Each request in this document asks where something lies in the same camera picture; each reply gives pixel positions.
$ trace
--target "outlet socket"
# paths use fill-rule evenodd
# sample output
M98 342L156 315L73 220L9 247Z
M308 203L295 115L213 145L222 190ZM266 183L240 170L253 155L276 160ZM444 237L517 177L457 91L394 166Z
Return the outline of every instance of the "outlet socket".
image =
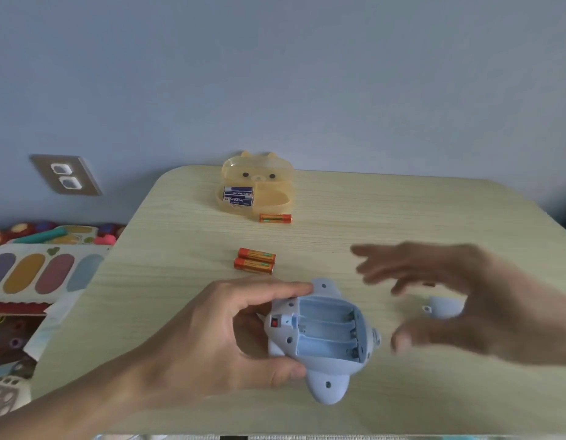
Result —
M52 191L61 195L82 195L99 196L102 191L96 184L88 167L79 156L58 156L51 154L32 154L30 160L34 164L45 182L51 187ZM70 174L57 174L51 168L53 163L63 163L71 168ZM59 180L60 177L71 176L76 178L81 184L81 189L67 189Z

